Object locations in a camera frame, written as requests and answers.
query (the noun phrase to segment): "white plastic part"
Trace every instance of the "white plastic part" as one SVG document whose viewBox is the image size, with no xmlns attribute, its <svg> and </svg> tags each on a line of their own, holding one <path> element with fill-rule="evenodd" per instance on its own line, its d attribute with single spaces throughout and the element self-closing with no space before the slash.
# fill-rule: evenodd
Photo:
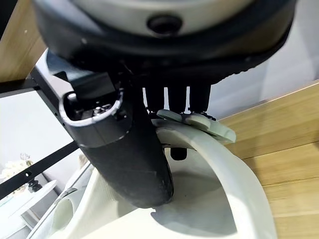
<svg viewBox="0 0 319 239">
<path fill-rule="evenodd" d="M 179 16 L 179 35 L 213 27 L 242 11 L 254 0 L 73 0 L 100 22 L 138 35 L 152 35 L 147 21 L 155 15 Z"/>
<path fill-rule="evenodd" d="M 184 123 L 210 134 L 219 142 L 236 142 L 236 133 L 232 129 L 222 125 L 218 121 L 208 119 L 203 115 L 192 113 L 184 119 Z"/>
<path fill-rule="evenodd" d="M 159 110 L 157 116 L 162 119 L 191 125 L 194 128 L 210 134 L 215 140 L 221 143 L 236 142 L 236 133 L 232 129 L 201 114 L 191 113 L 189 115 L 180 115 L 168 110 Z"/>
<path fill-rule="evenodd" d="M 162 143 L 189 148 L 183 161 L 172 160 L 165 150 L 173 201 L 135 209 L 94 170 L 78 210 L 57 232 L 59 239 L 277 238 L 263 188 L 242 160 L 201 130 L 171 120 L 153 123 Z"/>
<path fill-rule="evenodd" d="M 169 110 L 159 110 L 157 112 L 157 116 L 161 117 L 162 119 L 166 119 L 166 120 L 173 120 L 176 122 L 182 122 L 183 118 L 180 114 L 177 114 L 173 111 L 169 111 Z"/>
</svg>

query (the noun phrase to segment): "white furniture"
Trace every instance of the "white furniture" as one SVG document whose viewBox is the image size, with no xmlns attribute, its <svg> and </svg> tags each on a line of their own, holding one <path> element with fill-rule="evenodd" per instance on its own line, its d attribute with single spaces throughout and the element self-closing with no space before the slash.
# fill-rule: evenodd
<svg viewBox="0 0 319 239">
<path fill-rule="evenodd" d="M 34 227 L 39 216 L 33 211 L 32 207 L 37 203 L 46 204 L 48 208 L 55 200 L 54 193 L 53 198 L 46 202 L 41 200 L 47 196 L 55 187 L 56 180 L 51 181 L 44 185 L 39 191 L 30 193 L 27 189 L 16 197 L 12 197 L 9 201 L 0 207 L 0 239 L 11 238 L 11 236 L 20 230 L 24 230 L 25 233 L 29 233 Z"/>
</svg>

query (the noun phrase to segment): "toilet bowl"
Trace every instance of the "toilet bowl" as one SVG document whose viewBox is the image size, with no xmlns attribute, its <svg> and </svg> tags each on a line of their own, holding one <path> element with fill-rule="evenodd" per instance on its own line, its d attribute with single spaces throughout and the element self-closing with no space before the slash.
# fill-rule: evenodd
<svg viewBox="0 0 319 239">
<path fill-rule="evenodd" d="M 157 208 L 136 208 L 94 169 L 72 218 L 52 228 L 49 238 L 277 238 L 262 186 L 251 169 L 216 140 L 223 137 L 205 132 L 202 125 L 199 129 L 173 119 L 156 119 L 153 124 L 166 147 L 173 200 Z M 187 148 L 187 158 L 174 161 L 171 147 Z M 54 215 L 59 222 L 62 218 L 62 213 Z"/>
</svg>

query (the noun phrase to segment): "metal rod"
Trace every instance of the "metal rod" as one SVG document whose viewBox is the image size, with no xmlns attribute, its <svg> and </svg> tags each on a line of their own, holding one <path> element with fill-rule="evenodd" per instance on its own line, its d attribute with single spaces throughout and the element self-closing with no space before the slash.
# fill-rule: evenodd
<svg viewBox="0 0 319 239">
<path fill-rule="evenodd" d="M 21 187 L 23 184 L 29 182 L 32 178 L 36 177 L 61 159 L 68 156 L 70 153 L 77 150 L 79 147 L 76 142 L 71 142 L 54 153 L 46 156 L 44 159 L 38 161 L 34 165 L 14 175 L 12 178 L 0 184 L 0 200 Z"/>
</svg>

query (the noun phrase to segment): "white curved object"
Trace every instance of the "white curved object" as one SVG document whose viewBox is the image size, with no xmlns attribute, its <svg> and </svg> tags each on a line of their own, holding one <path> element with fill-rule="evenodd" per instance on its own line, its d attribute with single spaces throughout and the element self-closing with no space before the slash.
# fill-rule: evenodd
<svg viewBox="0 0 319 239">
<path fill-rule="evenodd" d="M 242 160 L 203 131 L 170 120 L 153 123 L 162 143 L 190 149 L 183 161 L 166 154 L 173 201 L 135 209 L 94 170 L 78 210 L 57 238 L 277 238 L 262 186 Z"/>
</svg>

